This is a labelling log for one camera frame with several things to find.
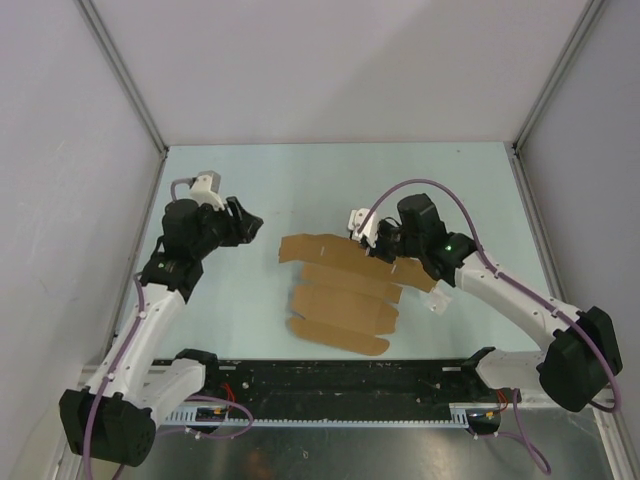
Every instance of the white wall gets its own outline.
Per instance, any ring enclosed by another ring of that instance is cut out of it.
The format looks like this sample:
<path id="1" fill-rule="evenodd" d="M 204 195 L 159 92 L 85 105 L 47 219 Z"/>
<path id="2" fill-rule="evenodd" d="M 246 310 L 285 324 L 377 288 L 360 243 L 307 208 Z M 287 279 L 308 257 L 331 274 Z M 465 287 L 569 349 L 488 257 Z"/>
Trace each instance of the white wall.
<path id="1" fill-rule="evenodd" d="M 96 0 L 170 144 L 511 141 L 587 0 Z"/>
<path id="2" fill-rule="evenodd" d="M 71 0 L 6 3 L 0 59 L 8 478 L 34 425 L 104 342 L 159 155 Z"/>
<path id="3" fill-rule="evenodd" d="M 614 0 L 524 159 L 569 299 L 612 316 L 640 447 L 640 3 Z"/>

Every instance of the cardboard flap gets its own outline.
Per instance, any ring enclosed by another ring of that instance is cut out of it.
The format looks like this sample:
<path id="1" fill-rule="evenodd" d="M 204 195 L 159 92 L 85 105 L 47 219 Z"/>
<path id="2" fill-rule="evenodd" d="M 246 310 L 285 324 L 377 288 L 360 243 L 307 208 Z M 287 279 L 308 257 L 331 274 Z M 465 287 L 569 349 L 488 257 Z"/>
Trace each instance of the cardboard flap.
<path id="1" fill-rule="evenodd" d="M 345 330 L 334 325 L 305 320 L 299 317 L 290 318 L 289 327 L 296 336 L 305 340 L 363 355 L 381 355 L 389 348 L 389 341 L 384 338 Z"/>
<path id="2" fill-rule="evenodd" d="M 398 303 L 402 287 L 390 282 L 382 282 L 357 273 L 345 272 L 336 268 L 306 263 L 302 269 L 302 279 L 319 285 L 342 288 L 350 292 L 361 293 Z"/>
<path id="3" fill-rule="evenodd" d="M 337 235 L 292 235 L 280 244 L 280 263 L 292 260 L 332 267 L 382 282 L 409 285 L 430 292 L 436 282 L 417 260 L 398 258 L 393 265 L 367 257 L 357 242 Z"/>
<path id="4" fill-rule="evenodd" d="M 368 335 L 393 333 L 398 311 L 379 298 L 326 285 L 298 285 L 291 309 L 307 320 Z"/>

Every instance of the gray floor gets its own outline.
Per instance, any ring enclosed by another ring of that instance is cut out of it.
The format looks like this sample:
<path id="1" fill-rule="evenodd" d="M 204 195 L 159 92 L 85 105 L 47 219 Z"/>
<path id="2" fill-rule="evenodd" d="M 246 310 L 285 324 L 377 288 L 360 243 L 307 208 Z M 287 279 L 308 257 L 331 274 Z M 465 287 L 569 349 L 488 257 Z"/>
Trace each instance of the gray floor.
<path id="1" fill-rule="evenodd" d="M 523 417 L 551 463 L 553 479 L 613 478 L 590 411 L 530 410 Z M 502 428 L 515 431 L 511 412 Z M 256 428 L 226 442 L 177 434 L 159 438 L 145 463 L 128 473 L 136 480 L 548 478 L 508 439 L 474 441 L 463 430 L 384 428 Z"/>

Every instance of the light blue table surface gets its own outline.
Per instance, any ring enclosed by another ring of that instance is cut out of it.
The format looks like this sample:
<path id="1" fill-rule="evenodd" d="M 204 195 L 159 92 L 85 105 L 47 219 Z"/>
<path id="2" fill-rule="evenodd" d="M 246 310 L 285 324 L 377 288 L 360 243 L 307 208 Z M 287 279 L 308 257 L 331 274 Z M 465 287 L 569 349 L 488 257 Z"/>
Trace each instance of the light blue table surface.
<path id="1" fill-rule="evenodd" d="M 222 175 L 220 194 L 235 195 L 264 219 L 256 240 L 221 248 L 204 261 L 205 273 L 156 355 L 183 348 L 221 358 L 367 358 L 294 336 L 286 325 L 300 262 L 278 263 L 280 239 L 297 233 L 346 235 L 349 212 L 369 207 L 389 187 L 409 178 L 437 180 L 469 209 L 483 244 L 502 265 L 547 292 L 542 267 L 502 143 L 400 143 L 172 147 L 140 252 L 138 268 L 161 235 L 161 218 L 175 178 L 203 170 Z M 396 203 L 426 192 L 451 231 L 468 233 L 464 218 L 442 192 L 411 186 L 393 195 L 381 215 L 397 217 Z M 187 187 L 178 187 L 187 196 Z M 391 346 L 378 358 L 465 357 L 484 346 L 536 350 L 515 325 L 470 295 L 440 282 L 453 297 L 436 315 L 426 294 L 405 288 Z M 128 308 L 133 306 L 132 291 Z"/>

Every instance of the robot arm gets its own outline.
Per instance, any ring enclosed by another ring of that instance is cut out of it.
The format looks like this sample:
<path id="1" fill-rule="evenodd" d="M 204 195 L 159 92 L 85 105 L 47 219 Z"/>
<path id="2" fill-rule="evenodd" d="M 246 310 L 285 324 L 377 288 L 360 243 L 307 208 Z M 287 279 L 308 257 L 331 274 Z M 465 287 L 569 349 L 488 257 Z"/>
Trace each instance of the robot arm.
<path id="1" fill-rule="evenodd" d="M 85 388 L 67 390 L 60 399 L 72 452 L 83 453 L 89 424 L 92 458 L 139 465 L 151 450 L 156 429 L 205 384 L 206 366 L 195 358 L 177 358 L 147 386 L 144 379 L 170 324 L 203 274 L 202 260 L 218 247 L 250 243 L 262 226 L 235 197 L 223 202 L 219 183 L 215 172 L 202 172 L 190 182 L 192 199 L 166 206 L 163 235 L 136 278 L 138 304 Z M 90 421 L 91 410 L 95 416 Z"/>
<path id="2" fill-rule="evenodd" d="M 491 305 L 540 347 L 539 352 L 485 352 L 477 372 L 487 386 L 532 388 L 539 384 L 563 408 L 576 412 L 584 408 L 608 379 L 590 347 L 561 316 L 586 332 L 614 375 L 620 372 L 620 352 L 613 324 L 605 312 L 597 307 L 582 312 L 505 275 L 499 263 L 478 251 L 474 240 L 446 230 L 425 194 L 402 199 L 398 212 L 400 222 L 378 220 L 373 213 L 363 225 L 369 211 L 354 210 L 349 219 L 351 238 L 360 242 L 368 255 L 388 263 L 396 257 L 420 260 L 434 280 L 444 280 Z M 487 261 L 494 268 L 490 269 Z M 543 308 L 534 298 L 552 307 Z"/>

